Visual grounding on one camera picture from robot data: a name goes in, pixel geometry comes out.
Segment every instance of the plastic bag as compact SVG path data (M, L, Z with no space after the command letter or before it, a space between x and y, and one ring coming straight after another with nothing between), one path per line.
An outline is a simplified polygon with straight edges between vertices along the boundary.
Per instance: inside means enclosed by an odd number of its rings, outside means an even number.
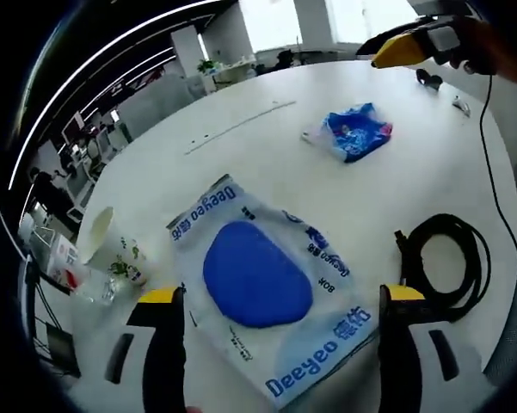
M302 139L329 151L344 163L352 163L390 140L392 124L379 119L372 103L330 113L323 124Z

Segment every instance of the ceiling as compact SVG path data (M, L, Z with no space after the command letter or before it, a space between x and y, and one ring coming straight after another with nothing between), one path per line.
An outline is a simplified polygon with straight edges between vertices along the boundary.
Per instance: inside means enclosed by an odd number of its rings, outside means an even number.
M202 32L218 15L236 2L237 0L220 0L176 12L142 27L109 47L57 96L34 130L31 146L60 133L75 111L86 107L111 82L135 65L171 47L170 34L173 31L195 25L197 31ZM47 45L46 56L40 61L25 104L20 137L24 139L27 136L43 107L65 80L107 43L142 22L191 3L196 1L117 0L111 3L111 0L94 0L71 10L72 17L64 19L56 28L52 41ZM132 71L125 80L130 80L171 56L174 56L174 50L161 53ZM83 111L83 117L94 108L95 105L88 106Z

